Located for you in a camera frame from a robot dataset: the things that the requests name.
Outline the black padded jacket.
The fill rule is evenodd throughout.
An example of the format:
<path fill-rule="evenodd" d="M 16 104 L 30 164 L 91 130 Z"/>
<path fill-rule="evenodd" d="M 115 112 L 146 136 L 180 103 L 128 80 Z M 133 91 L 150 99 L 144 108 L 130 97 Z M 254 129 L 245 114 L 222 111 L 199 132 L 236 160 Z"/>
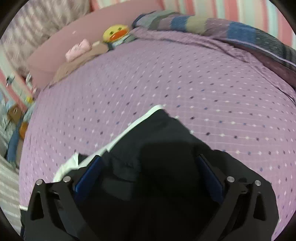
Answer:
<path fill-rule="evenodd" d="M 96 153 L 74 154 L 53 182 L 98 155 L 103 168 L 78 207 L 98 240 L 200 240 L 220 205 L 199 154 L 228 153 L 155 106 Z"/>

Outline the purple diamond-pattern bed sheet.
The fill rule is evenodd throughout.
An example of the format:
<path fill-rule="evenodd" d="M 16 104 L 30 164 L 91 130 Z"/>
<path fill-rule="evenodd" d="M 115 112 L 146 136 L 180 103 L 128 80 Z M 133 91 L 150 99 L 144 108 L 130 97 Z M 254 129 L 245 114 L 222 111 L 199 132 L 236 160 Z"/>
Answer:
<path fill-rule="evenodd" d="M 273 186 L 278 237 L 295 213 L 295 90 L 247 51 L 211 38 L 137 28 L 137 39 L 39 94 L 25 135 L 20 206 L 73 154 L 93 154 L 161 105 L 211 148 Z"/>

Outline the brown cardboard box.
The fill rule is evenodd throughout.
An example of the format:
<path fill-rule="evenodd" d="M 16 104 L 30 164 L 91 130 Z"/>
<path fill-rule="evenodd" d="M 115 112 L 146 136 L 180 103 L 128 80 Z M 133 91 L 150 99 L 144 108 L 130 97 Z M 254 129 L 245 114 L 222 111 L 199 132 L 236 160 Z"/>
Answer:
<path fill-rule="evenodd" d="M 23 115 L 23 112 L 18 104 L 13 105 L 7 113 L 8 119 L 15 123 L 16 125 L 20 121 L 21 117 Z"/>

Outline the pink headboard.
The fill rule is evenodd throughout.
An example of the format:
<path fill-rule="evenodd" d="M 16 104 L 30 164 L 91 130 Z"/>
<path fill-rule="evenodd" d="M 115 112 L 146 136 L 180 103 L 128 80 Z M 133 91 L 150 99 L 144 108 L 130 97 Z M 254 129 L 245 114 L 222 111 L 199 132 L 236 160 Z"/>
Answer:
<path fill-rule="evenodd" d="M 33 85 L 44 89 L 59 67 L 66 62 L 65 54 L 83 39 L 101 41 L 105 30 L 116 24 L 131 26 L 137 16 L 163 10 L 160 1 L 125 1 L 95 10 L 64 27 L 46 40 L 28 58 L 27 65 Z"/>

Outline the patchwork quilt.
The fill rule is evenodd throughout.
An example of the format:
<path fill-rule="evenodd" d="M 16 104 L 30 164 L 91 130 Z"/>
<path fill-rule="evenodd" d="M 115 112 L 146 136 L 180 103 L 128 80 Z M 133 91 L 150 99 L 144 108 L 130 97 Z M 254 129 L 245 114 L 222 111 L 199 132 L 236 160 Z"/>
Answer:
<path fill-rule="evenodd" d="M 174 11 L 139 15 L 132 27 L 198 34 L 249 51 L 264 66 L 295 88 L 295 49 L 255 27 L 217 18 L 200 18 Z"/>

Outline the tan pillow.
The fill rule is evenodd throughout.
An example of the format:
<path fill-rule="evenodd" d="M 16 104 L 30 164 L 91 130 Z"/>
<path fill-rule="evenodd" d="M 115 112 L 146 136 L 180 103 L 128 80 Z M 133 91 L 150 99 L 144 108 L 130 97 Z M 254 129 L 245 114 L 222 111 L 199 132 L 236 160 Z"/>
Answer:
<path fill-rule="evenodd" d="M 70 62 L 63 63 L 59 69 L 57 70 L 53 80 L 50 82 L 50 86 L 58 83 L 68 75 L 70 75 L 73 71 L 86 64 L 88 61 L 94 59 L 95 57 L 107 53 L 109 50 L 106 44 L 99 43 L 94 46 L 91 50 L 82 54 L 81 56 L 75 58 Z"/>

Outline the yellow duck plush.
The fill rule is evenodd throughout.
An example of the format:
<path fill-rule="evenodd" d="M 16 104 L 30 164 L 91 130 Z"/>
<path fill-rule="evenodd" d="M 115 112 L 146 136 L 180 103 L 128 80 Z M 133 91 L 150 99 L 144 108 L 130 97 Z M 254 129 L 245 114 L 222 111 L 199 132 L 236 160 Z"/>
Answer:
<path fill-rule="evenodd" d="M 113 43 L 128 35 L 130 29 L 126 25 L 112 25 L 103 33 L 103 41 L 106 43 Z"/>

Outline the floral patterned curtain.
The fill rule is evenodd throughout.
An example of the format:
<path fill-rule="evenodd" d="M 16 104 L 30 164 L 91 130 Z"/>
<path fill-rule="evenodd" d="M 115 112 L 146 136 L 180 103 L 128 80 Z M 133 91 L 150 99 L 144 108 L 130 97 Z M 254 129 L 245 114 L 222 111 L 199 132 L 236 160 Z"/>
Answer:
<path fill-rule="evenodd" d="M 29 73 L 27 59 L 52 35 L 90 13 L 90 1 L 28 1 L 16 13 L 1 37 L 1 45 L 14 70 Z"/>

